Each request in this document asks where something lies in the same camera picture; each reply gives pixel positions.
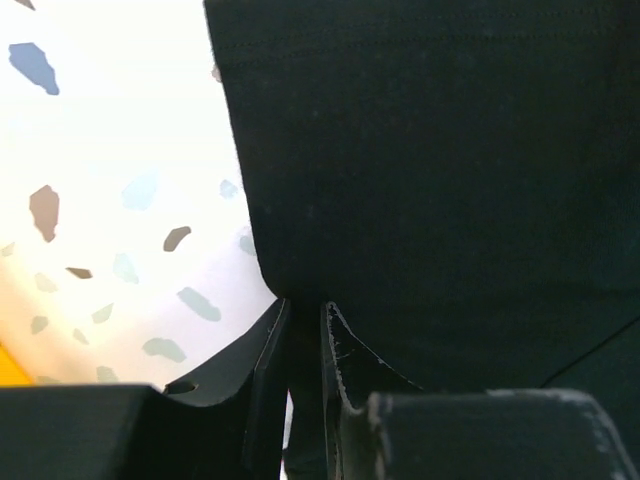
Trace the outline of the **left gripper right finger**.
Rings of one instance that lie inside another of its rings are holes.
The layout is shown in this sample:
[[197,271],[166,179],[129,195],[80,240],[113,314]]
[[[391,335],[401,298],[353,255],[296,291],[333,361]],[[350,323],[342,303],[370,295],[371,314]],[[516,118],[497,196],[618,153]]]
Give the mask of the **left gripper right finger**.
[[322,311],[331,479],[636,479],[606,411],[571,389],[427,394]]

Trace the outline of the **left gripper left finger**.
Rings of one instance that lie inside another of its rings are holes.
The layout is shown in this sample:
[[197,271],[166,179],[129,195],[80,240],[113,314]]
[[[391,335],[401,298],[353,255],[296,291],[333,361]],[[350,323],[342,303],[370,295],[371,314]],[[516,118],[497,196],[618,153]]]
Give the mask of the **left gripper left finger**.
[[240,338],[163,390],[50,385],[1,392],[5,479],[275,479],[290,314],[274,302]]

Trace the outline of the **black t shirt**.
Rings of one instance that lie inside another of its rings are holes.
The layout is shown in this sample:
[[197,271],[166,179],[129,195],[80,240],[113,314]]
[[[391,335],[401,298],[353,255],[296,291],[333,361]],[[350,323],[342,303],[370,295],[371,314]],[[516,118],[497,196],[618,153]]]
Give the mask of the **black t shirt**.
[[427,391],[572,388],[639,455],[639,5],[209,1],[270,290]]

